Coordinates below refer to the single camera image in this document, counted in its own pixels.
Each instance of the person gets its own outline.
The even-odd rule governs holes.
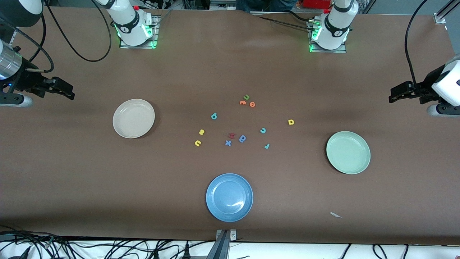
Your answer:
[[[283,12],[294,8],[297,0],[236,0],[236,9],[245,12]]]

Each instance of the blue plate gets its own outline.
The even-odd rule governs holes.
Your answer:
[[[206,192],[206,204],[211,214],[224,222],[244,218],[253,206],[253,189],[237,174],[216,177]]]

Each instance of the green plate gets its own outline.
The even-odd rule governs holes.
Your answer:
[[[337,132],[326,146],[329,162],[335,169],[345,174],[359,174],[371,161],[371,151],[366,141],[356,133]]]

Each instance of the red object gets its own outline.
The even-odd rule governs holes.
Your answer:
[[[305,8],[329,9],[331,0],[304,0],[302,6]]]

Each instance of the paper scrap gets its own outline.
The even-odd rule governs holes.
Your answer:
[[[336,217],[336,218],[342,218],[341,216],[335,214],[334,212],[331,212],[331,215],[334,216],[334,217]]]

